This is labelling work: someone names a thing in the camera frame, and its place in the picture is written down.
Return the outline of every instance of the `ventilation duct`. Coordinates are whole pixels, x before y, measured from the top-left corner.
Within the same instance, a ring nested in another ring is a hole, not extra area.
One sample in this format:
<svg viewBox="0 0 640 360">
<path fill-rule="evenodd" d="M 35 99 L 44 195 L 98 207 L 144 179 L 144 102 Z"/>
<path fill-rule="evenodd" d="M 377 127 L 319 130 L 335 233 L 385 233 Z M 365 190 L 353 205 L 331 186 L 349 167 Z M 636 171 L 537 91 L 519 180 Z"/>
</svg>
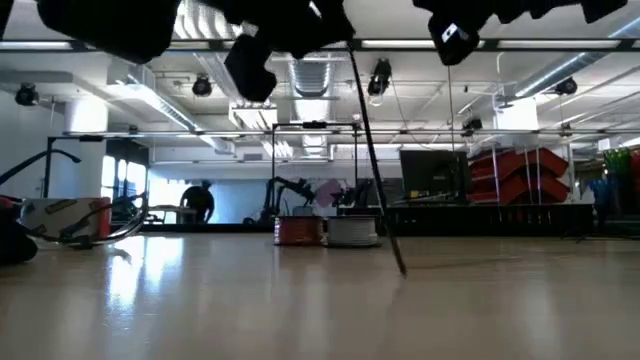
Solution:
<svg viewBox="0 0 640 360">
<path fill-rule="evenodd" d="M 628 38 L 633 39 L 640 36 L 640 18 L 628 23 L 621 27 L 617 31 L 611 33 L 609 38 Z M 514 98 L 525 98 L 539 94 L 555 84 L 567 79 L 580 70 L 594 64 L 595 62 L 603 59 L 609 55 L 606 52 L 582 52 L 579 54 L 571 54 L 563 56 L 562 58 L 553 61 L 549 65 L 545 66 L 542 70 L 531 75 L 523 81 L 519 81 L 515 84 L 506 86 L 504 92 L 506 94 L 506 100 L 513 100 Z M 500 86 L 494 85 L 486 90 L 487 93 L 493 93 L 499 95 L 502 93 Z M 473 108 L 474 113 L 481 113 L 484 109 L 491 104 L 486 96 L 479 96 L 473 101 L 466 104 L 459 114 L 463 111 Z"/>
<path fill-rule="evenodd" d="M 331 96 L 333 88 L 333 64 L 307 61 L 291 62 L 289 64 L 289 78 L 294 96 L 303 98 L 294 102 L 298 119 L 326 121 L 331 112 L 331 102 L 328 98 Z M 305 135 L 302 140 L 307 155 L 326 155 L 326 136 Z"/>
<path fill-rule="evenodd" d="M 640 18 L 613 32 L 609 38 L 637 38 L 638 36 L 640 36 Z M 609 53 L 606 52 L 583 52 L 554 61 L 525 81 L 516 84 L 515 96 L 530 97 L 538 94 L 607 55 Z"/>
<path fill-rule="evenodd" d="M 138 99 L 160 112 L 174 123 L 190 132 L 202 131 L 198 123 L 188 111 L 174 103 L 168 97 L 157 92 L 155 76 L 145 66 L 128 65 L 124 62 L 113 63 L 108 73 L 108 89 L 122 99 Z M 213 147 L 218 154 L 234 154 L 235 144 L 211 136 L 199 136 L 200 140 Z"/>
<path fill-rule="evenodd" d="M 178 11 L 174 31 L 182 39 L 228 39 L 236 36 L 240 30 L 226 23 L 224 15 L 219 11 L 194 0 L 184 0 Z M 234 102 L 244 101 L 224 67 L 222 54 L 194 56 L 225 96 Z"/>
</svg>

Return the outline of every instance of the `tape roll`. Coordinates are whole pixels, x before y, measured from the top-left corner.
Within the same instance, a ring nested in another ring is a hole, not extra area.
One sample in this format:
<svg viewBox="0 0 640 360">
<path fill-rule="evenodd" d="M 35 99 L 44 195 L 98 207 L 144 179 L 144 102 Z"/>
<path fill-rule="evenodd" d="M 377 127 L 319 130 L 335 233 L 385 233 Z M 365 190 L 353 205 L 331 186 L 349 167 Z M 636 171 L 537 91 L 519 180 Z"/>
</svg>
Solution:
<svg viewBox="0 0 640 360">
<path fill-rule="evenodd" d="M 380 246 L 376 218 L 372 216 L 337 216 L 328 221 L 328 247 Z"/>
<path fill-rule="evenodd" d="M 321 246 L 322 218 L 281 216 L 276 218 L 274 243 L 280 246 Z"/>
</svg>

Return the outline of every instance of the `wooden floor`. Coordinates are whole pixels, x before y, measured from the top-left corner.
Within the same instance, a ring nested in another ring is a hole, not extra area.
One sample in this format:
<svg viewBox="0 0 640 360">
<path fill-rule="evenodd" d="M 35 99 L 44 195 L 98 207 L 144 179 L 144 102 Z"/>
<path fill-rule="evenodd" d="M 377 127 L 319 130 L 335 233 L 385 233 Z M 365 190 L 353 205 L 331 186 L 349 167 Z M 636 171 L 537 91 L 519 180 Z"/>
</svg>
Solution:
<svg viewBox="0 0 640 360">
<path fill-rule="evenodd" d="M 0 359 L 640 359 L 640 242 L 136 237 L 0 269 Z"/>
</svg>

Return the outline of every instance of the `computer monitor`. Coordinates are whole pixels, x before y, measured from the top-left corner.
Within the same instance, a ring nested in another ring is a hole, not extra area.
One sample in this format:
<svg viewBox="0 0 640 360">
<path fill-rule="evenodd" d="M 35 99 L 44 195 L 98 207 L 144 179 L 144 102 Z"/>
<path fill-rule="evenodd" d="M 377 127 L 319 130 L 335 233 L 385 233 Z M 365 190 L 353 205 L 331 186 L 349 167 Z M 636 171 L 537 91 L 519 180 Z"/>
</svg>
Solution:
<svg viewBox="0 0 640 360">
<path fill-rule="evenodd" d="M 467 153 L 443 150 L 402 150 L 400 165 L 404 190 L 427 194 L 455 194 L 465 199 L 471 191 Z"/>
</svg>

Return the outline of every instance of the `pillar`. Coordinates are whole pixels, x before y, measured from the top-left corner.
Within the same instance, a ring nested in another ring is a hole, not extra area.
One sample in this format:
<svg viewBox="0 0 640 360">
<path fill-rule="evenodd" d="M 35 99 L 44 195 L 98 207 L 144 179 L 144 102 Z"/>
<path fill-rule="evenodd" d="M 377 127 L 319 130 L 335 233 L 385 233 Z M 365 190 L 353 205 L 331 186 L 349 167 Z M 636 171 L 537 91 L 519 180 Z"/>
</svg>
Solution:
<svg viewBox="0 0 640 360">
<path fill-rule="evenodd" d="M 103 132 L 107 130 L 109 112 L 104 101 L 83 98 L 70 101 L 65 107 L 65 131 Z M 75 164 L 54 155 L 51 170 L 51 198 L 100 197 L 102 159 L 106 142 L 57 140 L 53 147 L 65 150 L 82 162 Z"/>
</svg>

